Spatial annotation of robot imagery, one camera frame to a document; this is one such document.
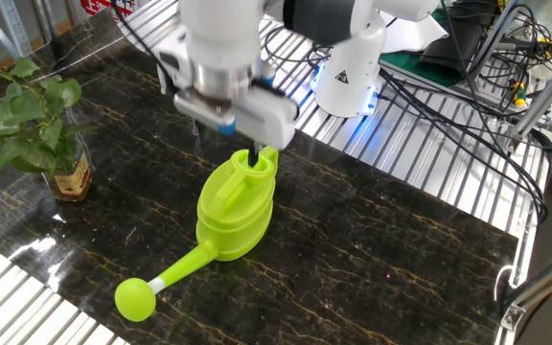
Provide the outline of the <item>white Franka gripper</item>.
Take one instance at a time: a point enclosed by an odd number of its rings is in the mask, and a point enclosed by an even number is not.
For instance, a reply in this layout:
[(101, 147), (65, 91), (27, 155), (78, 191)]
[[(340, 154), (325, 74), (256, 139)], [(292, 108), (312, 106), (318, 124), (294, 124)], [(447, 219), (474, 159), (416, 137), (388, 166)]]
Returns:
[(239, 33), (179, 26), (153, 52), (171, 80), (175, 107), (223, 134), (237, 131), (256, 141), (248, 149), (248, 166), (259, 161), (260, 144), (284, 149), (294, 132), (298, 105), (261, 79), (258, 29)]

